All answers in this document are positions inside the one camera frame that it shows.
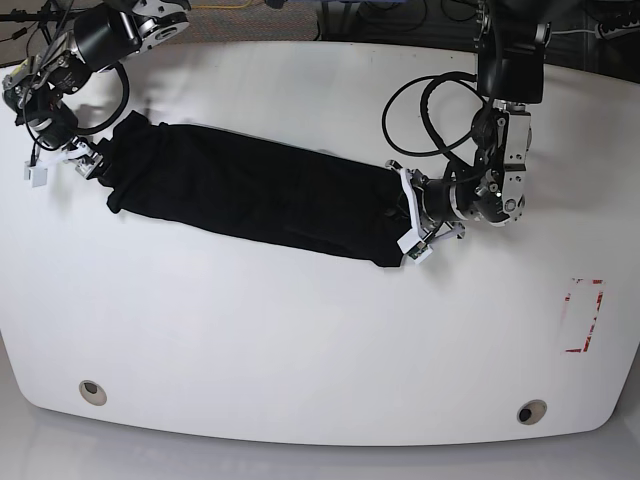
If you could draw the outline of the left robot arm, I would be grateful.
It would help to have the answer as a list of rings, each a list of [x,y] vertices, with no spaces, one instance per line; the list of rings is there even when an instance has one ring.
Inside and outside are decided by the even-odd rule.
[[[423,127],[434,144],[431,151],[408,151],[393,140],[397,153],[417,158],[443,156],[445,171],[430,178],[390,160],[408,202],[409,230],[398,240],[402,254],[416,263],[425,260],[435,243],[463,238],[469,221],[494,226],[518,221],[525,207],[526,157],[531,142],[527,108],[543,97],[544,57],[551,38],[549,24],[520,20],[495,1],[476,4],[475,73],[451,71],[422,77],[419,101]],[[429,113],[435,90],[455,83],[481,102],[469,130],[446,143]]]

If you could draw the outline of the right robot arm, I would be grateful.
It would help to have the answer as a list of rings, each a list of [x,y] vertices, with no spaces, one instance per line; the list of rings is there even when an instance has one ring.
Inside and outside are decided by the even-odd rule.
[[[24,176],[34,187],[46,184],[50,167],[71,163],[84,178],[101,169],[103,156],[91,139],[111,127],[130,98],[123,60],[152,50],[184,31],[188,1],[103,1],[83,12],[44,10],[39,20],[56,21],[47,47],[29,55],[2,81],[2,99],[33,141]],[[103,71],[113,70],[122,96],[115,111],[96,126],[83,127],[65,104]]]

